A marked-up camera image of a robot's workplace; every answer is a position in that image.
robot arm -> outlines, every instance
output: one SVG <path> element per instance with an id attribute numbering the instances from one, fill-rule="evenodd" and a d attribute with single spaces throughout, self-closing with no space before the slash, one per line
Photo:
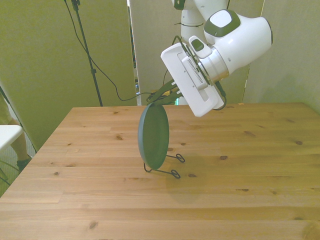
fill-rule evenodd
<path id="1" fill-rule="evenodd" d="M 172 4 L 181 13 L 181 37 L 188 42 L 192 36 L 197 36 L 204 43 L 207 40 L 204 26 L 211 15 L 226 9 L 228 0 L 172 0 Z"/>
<path id="2" fill-rule="evenodd" d="M 224 93 L 219 81 L 271 47 L 271 27 L 263 17 L 247 18 L 225 9 L 226 0 L 172 3 L 182 10 L 181 35 L 188 44 L 172 45 L 162 52 L 161 59 L 173 77 L 170 84 L 179 88 L 176 95 L 183 95 L 194 115 L 202 117 L 224 105 L 215 88 Z M 204 37 L 198 29 L 202 26 Z"/>

black cable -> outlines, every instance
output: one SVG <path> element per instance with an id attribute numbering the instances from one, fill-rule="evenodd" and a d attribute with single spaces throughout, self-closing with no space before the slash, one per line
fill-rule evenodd
<path id="1" fill-rule="evenodd" d="M 6 180 L 4 180 L 2 177 L 0 177 L 0 179 L 1 179 L 2 181 L 4 181 L 6 184 L 8 184 L 9 186 L 11 186 L 11 184 L 8 183 Z"/>
<path id="2" fill-rule="evenodd" d="M 163 76 L 162 86 L 165 85 L 165 78 L 166 78 L 167 72 L 168 72 L 168 69 L 165 71 L 165 74 L 164 74 L 164 76 Z"/>
<path id="3" fill-rule="evenodd" d="M 78 41 L 79 41 L 79 43 L 81 44 L 81 46 L 82 46 L 82 48 L 84 49 L 84 51 L 88 54 L 85 46 L 83 45 L 83 43 L 81 42 L 81 40 L 80 40 L 80 38 L 79 38 L 79 36 L 78 36 L 77 29 L 76 29 L 76 25 L 75 25 L 74 19 L 73 19 L 73 17 L 72 17 L 72 14 L 71 14 L 71 12 L 70 12 L 69 6 L 68 6 L 68 4 L 67 4 L 67 0 L 64 0 L 64 3 L 65 3 L 65 5 L 66 5 L 66 8 L 68 9 L 68 12 L 69 12 L 69 15 L 70 15 L 70 18 L 71 18 L 71 21 L 72 21 L 73 29 L 74 29 L 74 32 L 75 32 L 75 35 L 76 35 L 76 38 L 78 39 Z M 134 97 L 131 97 L 131 98 L 128 98 L 128 99 L 122 99 L 122 98 L 119 96 L 119 92 L 118 92 L 118 88 L 117 88 L 116 84 L 100 69 L 100 67 L 95 63 L 95 61 L 92 59 L 92 57 L 90 56 L 90 54 L 88 54 L 88 56 L 90 57 L 91 61 L 92 61 L 93 64 L 96 66 L 96 68 L 97 68 L 104 76 L 106 76 L 106 77 L 108 78 L 108 80 L 113 84 L 113 86 L 115 87 L 116 95 L 117 95 L 117 97 L 118 97 L 121 101 L 123 101 L 123 102 L 129 101 L 129 100 L 134 99 L 134 98 L 136 98 L 136 97 L 138 97 L 138 96 L 140 96 L 140 95 L 142 95 L 142 94 L 152 94 L 151 92 L 143 92 L 143 93 L 140 93 L 140 94 L 135 95 Z"/>

wood grain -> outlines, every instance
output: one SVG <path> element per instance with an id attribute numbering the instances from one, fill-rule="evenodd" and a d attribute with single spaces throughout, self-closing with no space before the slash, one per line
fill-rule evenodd
<path id="1" fill-rule="evenodd" d="M 302 103 L 166 106 L 169 155 L 147 173 L 144 107 L 73 108 L 0 198 L 2 239 L 320 239 L 320 117 Z"/>

beige wall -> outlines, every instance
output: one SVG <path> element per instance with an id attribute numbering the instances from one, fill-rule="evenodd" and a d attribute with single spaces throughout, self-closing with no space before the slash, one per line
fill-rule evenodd
<path id="1" fill-rule="evenodd" d="M 260 17 L 264 0 L 231 0 L 229 8 L 240 15 Z M 171 0 L 130 0 L 134 47 L 138 80 L 141 92 L 157 90 L 162 86 L 166 67 L 160 55 L 175 37 L 181 35 L 181 11 L 176 10 Z M 249 66 L 236 70 L 221 81 L 228 103 L 240 103 L 243 98 Z M 166 81 L 171 80 L 168 73 Z"/>
<path id="2" fill-rule="evenodd" d="M 251 64 L 244 102 L 303 102 L 320 114 L 319 11 L 318 0 L 265 0 L 273 46 Z"/>
<path id="3" fill-rule="evenodd" d="M 162 86 L 167 70 L 160 55 L 180 35 L 181 12 L 171 0 L 130 0 L 135 59 L 140 92 L 150 92 Z M 166 81 L 172 78 L 168 73 Z M 142 104 L 146 97 L 142 95 Z"/>
<path id="4" fill-rule="evenodd" d="M 92 58 L 121 97 L 135 96 L 127 1 L 82 0 L 79 14 Z M 99 106 L 88 58 L 63 0 L 0 1 L 0 16 L 0 83 L 39 149 L 72 107 Z M 105 106 L 137 104 L 96 76 Z"/>

plate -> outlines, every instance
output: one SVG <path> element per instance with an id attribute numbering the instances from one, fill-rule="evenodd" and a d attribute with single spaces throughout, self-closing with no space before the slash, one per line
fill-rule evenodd
<path id="1" fill-rule="evenodd" d="M 138 146 L 144 163 L 157 170 L 164 163 L 169 146 L 169 122 L 162 105 L 149 104 L 138 128 Z"/>

